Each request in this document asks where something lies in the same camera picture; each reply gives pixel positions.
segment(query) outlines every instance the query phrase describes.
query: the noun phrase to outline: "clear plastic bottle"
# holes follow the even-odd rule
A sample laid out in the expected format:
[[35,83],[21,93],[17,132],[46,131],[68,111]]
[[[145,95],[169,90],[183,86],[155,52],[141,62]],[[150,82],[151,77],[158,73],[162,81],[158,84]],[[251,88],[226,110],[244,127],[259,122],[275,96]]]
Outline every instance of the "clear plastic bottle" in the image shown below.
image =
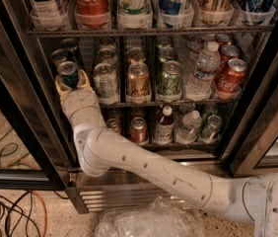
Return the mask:
[[192,111],[178,120],[174,128],[174,140],[176,143],[189,144],[196,140],[197,132],[201,126],[199,111]]
[[157,115],[153,142],[161,145],[172,141],[172,131],[174,127],[173,110],[170,106],[164,106],[162,112]]
[[211,83],[215,77],[220,64],[219,45],[214,41],[205,43],[204,48],[194,62],[190,62],[191,73],[189,75],[185,90],[188,95],[203,95],[203,99],[208,99],[211,93]]

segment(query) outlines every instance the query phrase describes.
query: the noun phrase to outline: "beverage cooler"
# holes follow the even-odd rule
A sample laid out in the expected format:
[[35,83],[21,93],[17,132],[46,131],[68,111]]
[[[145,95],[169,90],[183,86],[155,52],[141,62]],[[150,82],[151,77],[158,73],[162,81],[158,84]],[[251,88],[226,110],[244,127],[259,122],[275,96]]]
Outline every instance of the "beverage cooler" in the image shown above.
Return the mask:
[[[0,0],[1,189],[65,191],[79,213],[179,199],[122,169],[82,171],[61,101],[89,82],[106,125],[149,151],[217,176],[278,172],[278,0],[267,12],[238,0],[224,9],[217,0],[98,0],[91,10],[82,0],[39,1]],[[168,10],[170,2],[181,7]],[[192,64],[208,42],[221,70],[199,75]],[[209,88],[191,75],[211,77]],[[168,107],[172,130],[158,135],[157,114]],[[192,117],[198,126],[181,138]],[[133,133],[140,125],[144,137]]]

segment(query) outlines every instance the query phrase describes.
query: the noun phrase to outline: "metal shelf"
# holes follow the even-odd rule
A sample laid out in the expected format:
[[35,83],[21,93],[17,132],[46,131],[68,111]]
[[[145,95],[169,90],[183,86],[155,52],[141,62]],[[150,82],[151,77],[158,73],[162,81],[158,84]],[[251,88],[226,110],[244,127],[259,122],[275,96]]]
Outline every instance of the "metal shelf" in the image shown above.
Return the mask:
[[28,28],[26,33],[37,38],[73,38],[73,37],[125,37],[125,36],[156,36],[156,35],[187,35],[187,34],[217,34],[217,33],[261,33],[271,32],[274,25],[268,26],[229,26],[210,28],[187,29],[140,29],[140,30],[72,30],[68,32],[38,32],[34,28]]

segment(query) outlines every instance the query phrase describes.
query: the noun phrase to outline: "bottle label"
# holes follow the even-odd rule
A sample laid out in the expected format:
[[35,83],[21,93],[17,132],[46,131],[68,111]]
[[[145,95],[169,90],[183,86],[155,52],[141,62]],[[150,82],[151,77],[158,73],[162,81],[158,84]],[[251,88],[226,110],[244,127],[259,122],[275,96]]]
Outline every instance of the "bottle label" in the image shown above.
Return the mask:
[[166,142],[172,139],[172,130],[174,125],[162,125],[157,123],[155,130],[155,140]]

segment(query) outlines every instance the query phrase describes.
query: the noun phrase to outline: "terrazzo floor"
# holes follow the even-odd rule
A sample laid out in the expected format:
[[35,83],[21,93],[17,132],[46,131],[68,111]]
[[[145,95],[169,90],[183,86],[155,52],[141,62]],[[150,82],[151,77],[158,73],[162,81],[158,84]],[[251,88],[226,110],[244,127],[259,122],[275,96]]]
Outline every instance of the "terrazzo floor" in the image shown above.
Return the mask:
[[[25,193],[25,191],[0,190],[0,196],[7,198],[10,202],[17,201]],[[31,194],[27,194],[20,200],[18,206],[25,215],[30,216],[36,227],[31,222],[27,223],[27,219],[24,216],[17,224],[21,217],[20,213],[17,212],[11,213],[10,221],[7,220],[8,210],[6,210],[0,219],[0,236],[8,236],[5,233],[5,225],[6,222],[10,222],[9,233],[11,235],[9,236],[94,237],[101,214],[94,212],[78,214],[70,200],[64,199],[59,195],[66,197],[65,193],[62,192],[57,194],[54,192],[35,192],[32,197]],[[1,197],[0,200],[12,207],[9,202]],[[46,223],[44,223],[41,201],[43,201],[46,208]],[[15,209],[19,211],[21,211],[20,208],[15,206]],[[224,220],[203,212],[200,212],[200,221],[204,227],[205,235],[208,237],[253,236],[253,225],[251,224]]]

